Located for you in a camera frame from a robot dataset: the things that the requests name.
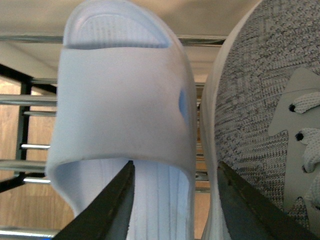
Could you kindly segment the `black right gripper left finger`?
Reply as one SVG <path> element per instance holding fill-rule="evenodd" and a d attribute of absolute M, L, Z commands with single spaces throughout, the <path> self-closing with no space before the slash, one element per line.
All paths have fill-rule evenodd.
<path fill-rule="evenodd" d="M 127 164 L 55 240 L 125 240 L 135 194 L 135 166 Z"/>

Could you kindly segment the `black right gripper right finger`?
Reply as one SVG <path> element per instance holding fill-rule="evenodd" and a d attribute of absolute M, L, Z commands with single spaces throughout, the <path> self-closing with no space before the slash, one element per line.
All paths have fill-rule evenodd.
<path fill-rule="evenodd" d="M 217 167 L 221 206 L 233 240 L 317 240 L 221 161 Z"/>

